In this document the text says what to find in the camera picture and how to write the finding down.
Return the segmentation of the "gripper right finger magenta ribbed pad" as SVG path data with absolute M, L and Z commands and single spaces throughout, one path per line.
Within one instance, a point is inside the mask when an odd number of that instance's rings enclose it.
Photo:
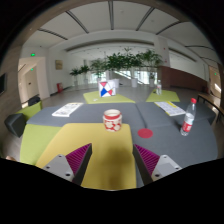
M 133 145 L 133 156 L 144 185 L 181 170 L 168 155 L 159 156 L 137 144 Z

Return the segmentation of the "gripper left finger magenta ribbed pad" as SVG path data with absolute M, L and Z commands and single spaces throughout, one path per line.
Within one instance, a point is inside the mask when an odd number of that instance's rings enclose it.
M 81 185 L 91 155 L 92 144 L 89 143 L 67 155 L 58 154 L 43 167 L 43 170 L 76 185 Z

